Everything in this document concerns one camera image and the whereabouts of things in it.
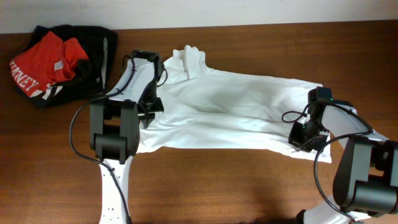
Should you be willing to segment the white t-shirt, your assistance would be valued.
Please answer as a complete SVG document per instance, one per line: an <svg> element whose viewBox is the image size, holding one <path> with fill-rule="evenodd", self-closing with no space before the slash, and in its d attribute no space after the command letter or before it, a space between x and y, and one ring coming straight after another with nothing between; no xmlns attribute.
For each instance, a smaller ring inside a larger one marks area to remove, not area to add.
<svg viewBox="0 0 398 224"><path fill-rule="evenodd" d="M157 94L164 110L141 129L138 151L268 149L313 160L288 142L292 120L307 104L314 82L246 75L206 65L206 54L186 45L165 61L168 73Z"/></svg>

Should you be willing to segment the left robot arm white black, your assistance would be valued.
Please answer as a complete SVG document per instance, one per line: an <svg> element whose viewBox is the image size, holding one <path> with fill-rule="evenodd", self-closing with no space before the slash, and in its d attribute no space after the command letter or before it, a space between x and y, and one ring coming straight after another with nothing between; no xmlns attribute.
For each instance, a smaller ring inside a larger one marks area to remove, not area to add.
<svg viewBox="0 0 398 224"><path fill-rule="evenodd" d="M157 96L165 68L157 52L133 50L123 74L102 100L90 104L90 147L99 162L102 182L100 223L131 223L129 171L138 152L140 130L164 111Z"/></svg>

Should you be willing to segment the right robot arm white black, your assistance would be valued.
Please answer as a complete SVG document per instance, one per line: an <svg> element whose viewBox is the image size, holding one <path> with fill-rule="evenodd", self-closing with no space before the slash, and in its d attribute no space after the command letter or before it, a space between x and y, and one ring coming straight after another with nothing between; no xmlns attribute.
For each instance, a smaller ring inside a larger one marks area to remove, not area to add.
<svg viewBox="0 0 398 224"><path fill-rule="evenodd" d="M313 175L323 203L300 211L294 223L363 223L365 219L397 214L397 142L379 134L354 106L317 87L291 121L289 144L312 152ZM318 160L332 143L344 149L333 181L333 194L322 190Z"/></svg>

